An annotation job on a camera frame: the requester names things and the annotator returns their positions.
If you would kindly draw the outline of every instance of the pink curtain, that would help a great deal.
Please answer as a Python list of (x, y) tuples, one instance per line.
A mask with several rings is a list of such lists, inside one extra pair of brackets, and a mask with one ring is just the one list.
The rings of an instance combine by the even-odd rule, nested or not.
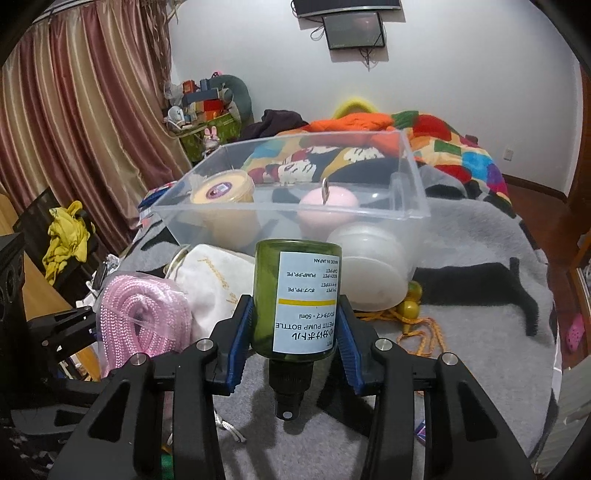
[(190, 168), (161, 122), (165, 17), (165, 0), (100, 0), (25, 33), (0, 79), (0, 183), (17, 212), (49, 185), (121, 252), (146, 191)]

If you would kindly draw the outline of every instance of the white string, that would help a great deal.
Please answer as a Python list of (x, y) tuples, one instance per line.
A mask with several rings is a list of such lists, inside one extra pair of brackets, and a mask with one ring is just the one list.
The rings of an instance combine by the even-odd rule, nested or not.
[[(224, 420), (222, 418), (222, 416), (217, 412), (217, 411), (213, 411), (213, 415), (215, 416), (216, 419), (216, 426), (220, 429), (226, 430), (227, 432), (230, 432), (232, 434), (232, 436), (234, 437), (234, 440), (236, 440), (238, 443), (246, 443), (246, 437), (240, 433), (240, 431), (231, 423), (226, 422), (226, 420)], [(170, 434), (170, 437), (168, 437), (168, 440), (166, 441), (166, 445), (168, 445), (169, 447), (173, 444), (173, 434)]]

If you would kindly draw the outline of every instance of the bottle label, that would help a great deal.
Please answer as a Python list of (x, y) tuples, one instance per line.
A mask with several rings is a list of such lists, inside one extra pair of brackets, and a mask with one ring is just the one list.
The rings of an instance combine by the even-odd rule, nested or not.
[(320, 353), (335, 341), (340, 258), (281, 252), (273, 351)]
[(232, 182), (223, 181), (211, 187), (209, 191), (205, 194), (205, 196), (208, 200), (215, 200), (220, 197), (223, 197), (230, 190), (232, 190)]

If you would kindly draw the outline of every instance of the metal screw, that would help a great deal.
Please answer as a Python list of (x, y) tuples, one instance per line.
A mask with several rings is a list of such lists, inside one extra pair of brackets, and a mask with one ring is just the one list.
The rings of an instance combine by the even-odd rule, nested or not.
[(456, 365), (459, 362), (459, 358), (455, 353), (446, 352), (441, 356), (441, 360), (446, 365)]
[(375, 347), (382, 352), (386, 352), (392, 348), (392, 342), (387, 338), (378, 338), (375, 341)]
[(213, 348), (213, 342), (209, 338), (203, 338), (197, 342), (197, 348), (202, 352), (207, 352)]
[(129, 361), (131, 361), (132, 365), (138, 367), (140, 365), (143, 365), (147, 359), (148, 355), (146, 355), (145, 353), (135, 353), (131, 356)]

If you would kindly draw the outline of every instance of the television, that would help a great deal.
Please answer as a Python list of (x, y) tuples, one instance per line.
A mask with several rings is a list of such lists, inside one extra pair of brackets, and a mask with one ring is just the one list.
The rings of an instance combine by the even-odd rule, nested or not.
[(400, 10), (400, 0), (293, 0), (295, 14), (302, 17), (354, 10)]
[(385, 47), (378, 12), (344, 12), (325, 15), (322, 20), (329, 50)]

